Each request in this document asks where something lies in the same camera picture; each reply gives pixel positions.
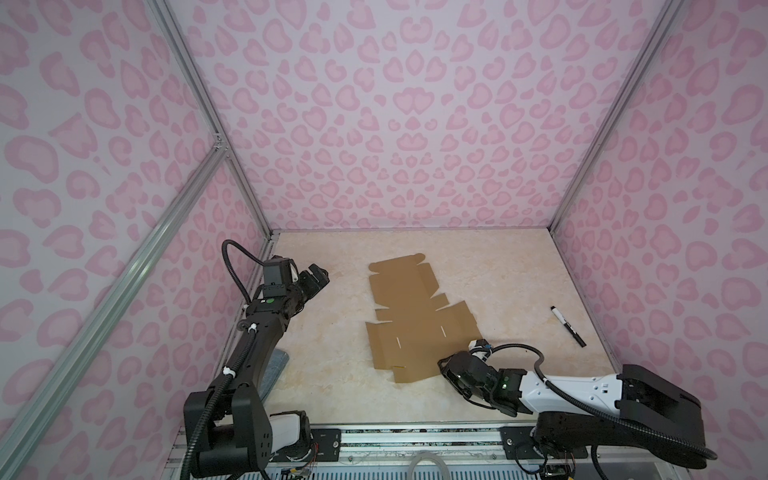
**cardboard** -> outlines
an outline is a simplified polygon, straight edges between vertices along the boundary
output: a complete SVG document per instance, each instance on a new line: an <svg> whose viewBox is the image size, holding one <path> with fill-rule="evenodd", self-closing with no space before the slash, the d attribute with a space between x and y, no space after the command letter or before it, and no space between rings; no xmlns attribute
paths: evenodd
<svg viewBox="0 0 768 480"><path fill-rule="evenodd" d="M440 375L437 362L482 338L466 302L449 304L423 253L371 263L379 323L366 323L373 368L392 370L396 383Z"/></svg>

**wire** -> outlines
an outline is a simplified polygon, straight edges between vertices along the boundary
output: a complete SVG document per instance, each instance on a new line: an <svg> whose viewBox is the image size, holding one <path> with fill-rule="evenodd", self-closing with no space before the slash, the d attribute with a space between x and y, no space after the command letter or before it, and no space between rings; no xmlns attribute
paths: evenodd
<svg viewBox="0 0 768 480"><path fill-rule="evenodd" d="M466 400L467 402L470 402L472 405L477 405L478 407L482 407L484 409L496 410L496 407L492 407L490 405L483 405L482 403L477 403L476 401L471 399L464 398L464 400Z"/></svg>
<svg viewBox="0 0 768 480"><path fill-rule="evenodd" d="M518 458L518 449L519 449L519 448L520 448L522 445L526 445L526 444L525 444L525 443L523 443L523 442L520 442L520 443L518 443L518 444L515 444L515 463L516 463L516 464L518 464L518 467L520 467L520 469L521 469L523 472L525 472L525 473L527 473L527 474L529 474L529 475L537 475L537 474L539 474L539 473L543 472L543 471L544 471L544 467L545 467L545 466L547 466L547 456L546 456L546 454L544 455L544 463L542 463L541 465L539 465L539 466L538 466L538 469L537 469L537 470L534 470L533 472L532 472L531 470L526 470L525 468L523 468L523 465L520 465L520 459Z"/></svg>
<svg viewBox="0 0 768 480"><path fill-rule="evenodd" d="M256 343L255 329L247 330L247 335L249 337L245 348L243 348L243 350L240 352L240 355L237 356L234 363L230 367L235 372L240 370L240 367L243 366L246 359L250 355L250 351L253 348L253 345ZM197 454L197 449L200 447L200 437L203 435L203 430L207 427L210 416L213 415L216 408L216 404L219 402L224 392L229 388L232 380L233 377L231 375L223 376L221 382L216 385L214 392L206 402L205 409L203 409L203 413L200 414L200 418L197 420L197 425L195 425L195 428L192 431L192 435L187 437L187 451L184 453L184 459L181 461L181 472L179 474L180 480L189 480L190 463L192 462L192 457Z"/></svg>
<svg viewBox="0 0 768 480"><path fill-rule="evenodd" d="M304 469L305 469L305 468L306 468L306 467L307 467L307 466L308 466L310 463L312 463L312 460L314 460L314 459L315 459L315 457L317 457L317 450L318 450L318 445L317 445L316 443L313 443L312 445L310 445L310 451L312 451L312 450L313 450L315 453L314 453L314 454L313 454L313 455L310 457L310 459L309 459L309 460L307 460L307 461L306 461L306 463L305 463L304 465L301 465L301 466L298 468L298 470L304 470Z"/></svg>
<svg viewBox="0 0 768 480"><path fill-rule="evenodd" d="M221 256L224 259L224 266L227 267L227 271L229 271L230 276L232 277L232 280L234 280L235 285L237 285L237 288L240 289L240 292L243 294L243 297L245 297L246 303L250 305L251 299L250 295L248 294L248 290L243 285L243 282L240 281L240 278L237 276L237 273L235 273L235 269L232 267L232 263L230 262L230 254L227 252L227 248L229 245L232 245L233 247L237 248L239 251L246 254L248 258L253 260L254 262L258 263L261 266L264 266L264 262L256 258L251 252L246 250L245 247L240 245L238 242L227 239L224 242L221 243Z"/></svg>
<svg viewBox="0 0 768 480"><path fill-rule="evenodd" d="M592 457L592 465L594 465L594 469L598 471L598 475L600 475L600 478L602 480L608 480L608 477L605 475L605 472L603 472L603 468L600 467L600 464L598 463L598 446L592 445L592 448L589 449L589 456Z"/></svg>

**aluminum frame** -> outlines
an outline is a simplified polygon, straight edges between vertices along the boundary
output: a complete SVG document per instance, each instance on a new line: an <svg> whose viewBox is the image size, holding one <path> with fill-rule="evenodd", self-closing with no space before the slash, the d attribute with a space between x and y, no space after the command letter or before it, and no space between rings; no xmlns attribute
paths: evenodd
<svg viewBox="0 0 768 480"><path fill-rule="evenodd" d="M269 222L264 216L264 212L259 204L256 192L253 190L248 178L243 170L243 166L240 163L240 159L237 153L232 148L229 137L227 136L227 130L224 128L221 117L219 116L213 100L206 88L200 72L197 70L197 66L194 62L194 58L190 53L190 49L187 46L187 42L184 40L184 34L181 31L181 26L176 18L174 10L170 7L167 0L144 0L149 9L154 14L160 29L163 31L166 41L170 46L171 51L174 53L174 57L177 63L181 67L181 71L184 74L184 78L190 85L192 94L197 103L200 105L200 110L208 123L217 140L220 141L225 150L230 151L231 159L230 166L233 169L235 178L237 180L237 186L246 198L248 208L254 218L256 218L259 228L261 229L264 238L270 238L272 235L272 229Z"/></svg>
<svg viewBox="0 0 768 480"><path fill-rule="evenodd" d="M682 19L680 13L687 4L688 0L667 0L664 6L662 6L661 13L656 17L656 21L650 28L650 33L645 39L640 53L637 54L630 67L626 80L624 80L619 93L616 95L613 104L611 104L605 120L603 120L603 123L598 128L598 132L589 145L587 153L584 155L584 160L579 165L578 170L576 170L573 180L571 180L568 188L565 190L563 201L560 203L557 211L555 211L552 222L549 223L548 229L552 236L562 227L563 220L568 215L576 195L584 186L587 175L600 159L603 147L611 137L611 134L614 133L623 113L629 107L632 97L640 87L648 68L653 64L677 22Z"/></svg>
<svg viewBox="0 0 768 480"><path fill-rule="evenodd" d="M144 281L187 219L197 199L229 156L230 153L220 144L214 145L208 152L203 163L170 203L97 309L88 317L32 398L25 403L3 435L0 444L0 478L15 478L24 468L48 427L56 420L61 408L109 338L112 329L127 312Z"/></svg>

